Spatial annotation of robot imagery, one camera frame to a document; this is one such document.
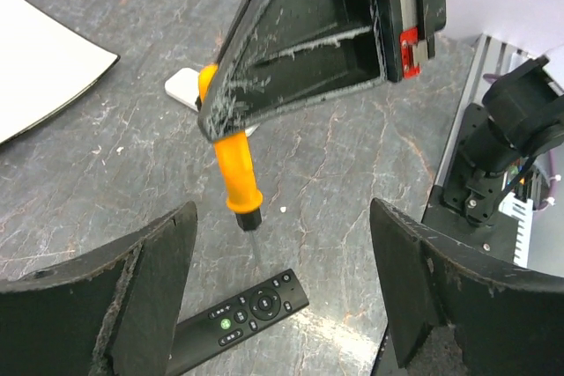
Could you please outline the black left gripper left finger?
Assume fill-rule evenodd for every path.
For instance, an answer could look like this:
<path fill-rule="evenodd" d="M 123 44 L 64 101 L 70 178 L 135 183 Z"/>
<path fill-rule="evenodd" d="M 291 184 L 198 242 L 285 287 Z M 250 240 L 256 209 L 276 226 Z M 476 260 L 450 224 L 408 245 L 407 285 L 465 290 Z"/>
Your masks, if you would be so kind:
<path fill-rule="evenodd" d="M 3 375 L 163 375 L 197 236 L 193 202 L 1 283 Z"/>

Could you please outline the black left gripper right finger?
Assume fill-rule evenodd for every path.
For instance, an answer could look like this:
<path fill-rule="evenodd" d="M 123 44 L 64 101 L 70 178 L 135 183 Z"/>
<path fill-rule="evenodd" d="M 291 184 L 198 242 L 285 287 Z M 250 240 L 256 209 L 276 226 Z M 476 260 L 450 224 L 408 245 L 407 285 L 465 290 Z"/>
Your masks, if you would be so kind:
<path fill-rule="evenodd" d="M 373 199 L 388 318 L 378 374 L 561 375 L 563 280 L 483 254 Z"/>

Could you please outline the black remote control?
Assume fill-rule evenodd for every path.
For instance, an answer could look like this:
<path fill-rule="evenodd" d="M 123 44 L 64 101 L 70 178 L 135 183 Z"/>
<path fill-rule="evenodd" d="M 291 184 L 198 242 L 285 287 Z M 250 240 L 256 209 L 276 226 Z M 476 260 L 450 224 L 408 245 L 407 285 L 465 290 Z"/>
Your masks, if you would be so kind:
<path fill-rule="evenodd" d="M 182 375 L 309 305 L 292 269 L 177 324 L 167 375 Z"/>

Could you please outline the orange handle screwdriver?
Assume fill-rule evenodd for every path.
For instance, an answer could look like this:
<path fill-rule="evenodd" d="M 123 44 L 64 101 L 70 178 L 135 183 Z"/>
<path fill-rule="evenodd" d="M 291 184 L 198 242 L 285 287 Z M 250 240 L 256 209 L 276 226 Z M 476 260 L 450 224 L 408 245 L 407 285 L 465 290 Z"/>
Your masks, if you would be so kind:
<path fill-rule="evenodd" d="M 226 186 L 226 206 L 235 215 L 238 226 L 249 233 L 254 260 L 259 268 L 261 256 L 254 231 L 262 223 L 260 207 L 263 194 L 256 183 L 246 130 L 225 137 L 213 146 Z"/>

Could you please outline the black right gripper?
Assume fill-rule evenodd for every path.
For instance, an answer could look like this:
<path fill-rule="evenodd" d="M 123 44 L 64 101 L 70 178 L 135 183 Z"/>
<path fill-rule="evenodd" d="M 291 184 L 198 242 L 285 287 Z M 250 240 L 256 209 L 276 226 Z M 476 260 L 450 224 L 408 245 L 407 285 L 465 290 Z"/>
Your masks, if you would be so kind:
<path fill-rule="evenodd" d="M 446 0 L 241 0 L 198 125 L 211 142 L 302 107 L 419 75 Z"/>

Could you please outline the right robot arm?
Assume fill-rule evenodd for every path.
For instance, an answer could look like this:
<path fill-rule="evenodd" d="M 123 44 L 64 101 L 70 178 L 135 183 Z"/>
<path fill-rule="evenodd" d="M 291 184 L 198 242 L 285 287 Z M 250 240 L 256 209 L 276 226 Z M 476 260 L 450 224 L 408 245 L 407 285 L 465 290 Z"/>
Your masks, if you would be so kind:
<path fill-rule="evenodd" d="M 446 0 L 241 0 L 215 63 L 198 75 L 198 126 L 214 144 L 227 207 L 243 231 L 262 222 L 263 196 L 245 129 L 265 120 L 420 73 L 435 56 Z M 489 220 L 539 155 L 563 143 L 563 94 L 546 55 L 494 80 L 483 98 L 486 122 L 455 153 L 468 195 L 446 200 L 474 225 Z M 529 158 L 495 203 L 470 211 L 479 183 Z"/>

